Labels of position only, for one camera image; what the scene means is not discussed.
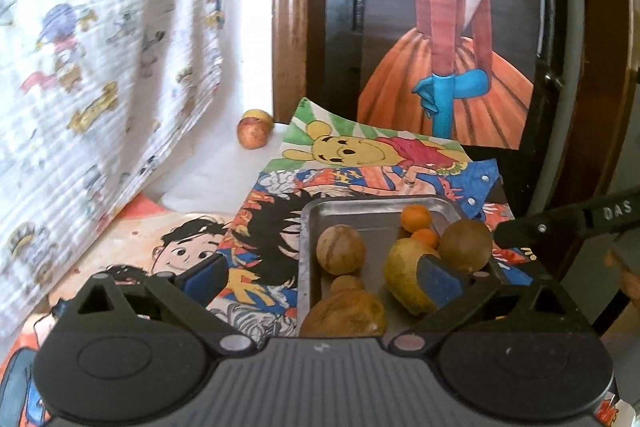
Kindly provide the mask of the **person right hand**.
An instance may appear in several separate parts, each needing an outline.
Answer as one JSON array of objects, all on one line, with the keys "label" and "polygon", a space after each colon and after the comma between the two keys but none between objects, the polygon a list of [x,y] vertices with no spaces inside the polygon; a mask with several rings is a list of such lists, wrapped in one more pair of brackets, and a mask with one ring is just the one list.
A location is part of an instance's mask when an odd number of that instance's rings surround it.
[{"label": "person right hand", "polygon": [[631,304],[639,309],[640,307],[640,282],[639,275],[628,268],[622,257],[611,248],[605,255],[604,264],[609,268],[618,270],[618,281],[620,290],[629,298]]}]

